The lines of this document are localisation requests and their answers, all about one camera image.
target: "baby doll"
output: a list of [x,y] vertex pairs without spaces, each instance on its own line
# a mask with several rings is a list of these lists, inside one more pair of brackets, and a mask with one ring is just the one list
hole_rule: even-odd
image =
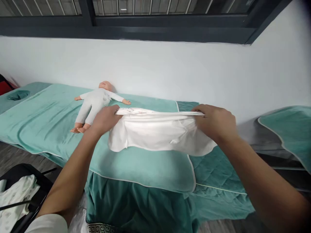
[[76,97],[75,100],[84,100],[77,119],[75,120],[75,127],[70,130],[73,133],[84,133],[91,127],[96,114],[105,106],[108,106],[111,98],[116,101],[130,105],[131,102],[126,100],[112,91],[111,83],[103,81],[99,84],[99,88],[91,92],[85,93]]

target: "dark window frame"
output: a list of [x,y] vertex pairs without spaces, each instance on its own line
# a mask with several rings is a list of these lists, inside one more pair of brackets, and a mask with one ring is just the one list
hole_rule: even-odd
[[252,44],[291,0],[257,0],[247,14],[96,16],[79,0],[81,16],[0,17],[0,35]]

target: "massage bed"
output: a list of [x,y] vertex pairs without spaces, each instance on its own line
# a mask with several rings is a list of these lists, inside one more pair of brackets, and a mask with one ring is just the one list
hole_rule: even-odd
[[[1,95],[0,140],[63,167],[82,137],[69,132],[83,103],[74,97],[88,91],[35,82]],[[120,95],[131,107],[162,112],[191,111],[199,104]],[[107,140],[108,133],[94,150],[85,185],[90,232],[101,223],[138,232],[196,232],[202,221],[243,219],[254,211],[218,146],[202,157],[135,147],[116,153]]]

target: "white onesie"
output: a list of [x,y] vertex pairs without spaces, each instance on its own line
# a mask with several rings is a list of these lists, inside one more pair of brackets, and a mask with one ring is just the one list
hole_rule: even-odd
[[122,102],[124,98],[117,94],[107,91],[104,88],[98,88],[91,92],[80,95],[80,98],[84,100],[80,111],[78,113],[76,123],[81,124],[93,124],[96,114],[105,106],[108,106],[111,98],[116,101]]
[[216,143],[195,124],[201,112],[155,112],[143,108],[120,108],[124,115],[110,130],[108,146],[119,152],[135,146],[146,150],[176,150],[192,156],[204,156]]

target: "human hand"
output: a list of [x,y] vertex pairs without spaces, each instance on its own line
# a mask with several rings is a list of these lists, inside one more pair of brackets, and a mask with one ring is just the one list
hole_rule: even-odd
[[86,132],[95,133],[97,136],[102,136],[121,119],[122,115],[115,115],[115,112],[120,107],[118,105],[113,105],[109,107],[102,108],[96,115],[92,126]]
[[236,118],[224,108],[200,104],[192,111],[201,111],[205,116],[196,116],[198,129],[217,144],[239,138],[236,129]]
[[122,103],[126,104],[126,105],[131,105],[131,102],[129,100],[123,99]]

